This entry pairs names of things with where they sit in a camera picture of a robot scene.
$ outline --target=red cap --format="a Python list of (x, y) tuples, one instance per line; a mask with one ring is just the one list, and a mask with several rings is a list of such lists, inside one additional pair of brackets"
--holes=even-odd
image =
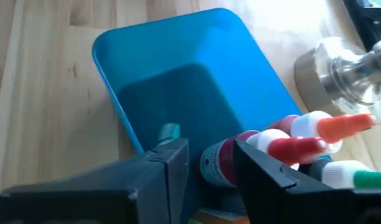
[(276, 139), (268, 148), (268, 154), (283, 163), (307, 164), (326, 150), (326, 142), (321, 138), (293, 137), (287, 139)]
[(299, 115), (288, 115), (285, 118), (281, 119), (280, 121), (277, 121), (277, 122), (267, 126), (266, 130), (268, 130), (268, 129), (279, 129), (281, 131), (284, 131), (288, 135), (290, 135), (291, 134), (291, 124), (298, 117), (299, 117)]
[(239, 135), (237, 135), (236, 139), (246, 141), (249, 137), (251, 137), (255, 134), (258, 134), (258, 133), (259, 133), (259, 131), (255, 131), (255, 130), (244, 131), (243, 133), (240, 133)]
[(317, 124), (317, 132), (327, 143), (335, 143), (375, 124), (371, 114), (342, 115), (324, 118)]

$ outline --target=blue plastic tray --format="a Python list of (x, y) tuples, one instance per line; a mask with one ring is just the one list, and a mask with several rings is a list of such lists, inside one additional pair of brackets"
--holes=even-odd
[[(243, 22), (212, 9), (101, 34), (93, 58), (138, 153), (178, 123), (190, 159), (211, 144), (300, 114)], [(182, 213), (202, 202), (190, 178)]]

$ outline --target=orange cap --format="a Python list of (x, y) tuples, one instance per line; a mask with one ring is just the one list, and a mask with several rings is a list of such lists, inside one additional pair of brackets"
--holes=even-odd
[(328, 143), (335, 143), (375, 124), (371, 114), (341, 115), (324, 118), (317, 123), (319, 136)]
[(321, 138), (292, 137), (276, 139), (269, 145), (267, 153), (277, 160), (292, 166), (313, 161), (326, 150), (327, 144)]

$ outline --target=orange dropper tip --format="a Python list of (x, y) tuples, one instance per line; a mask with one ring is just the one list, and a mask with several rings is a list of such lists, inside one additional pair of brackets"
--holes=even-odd
[(375, 125), (371, 114), (341, 115), (318, 121), (318, 135), (327, 143), (335, 143)]

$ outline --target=bottle label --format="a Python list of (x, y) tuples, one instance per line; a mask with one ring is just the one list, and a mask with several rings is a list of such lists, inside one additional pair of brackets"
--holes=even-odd
[(210, 184), (217, 187), (236, 187), (225, 178), (219, 165), (219, 153), (226, 141), (230, 140), (225, 139), (204, 150), (200, 158), (200, 171)]

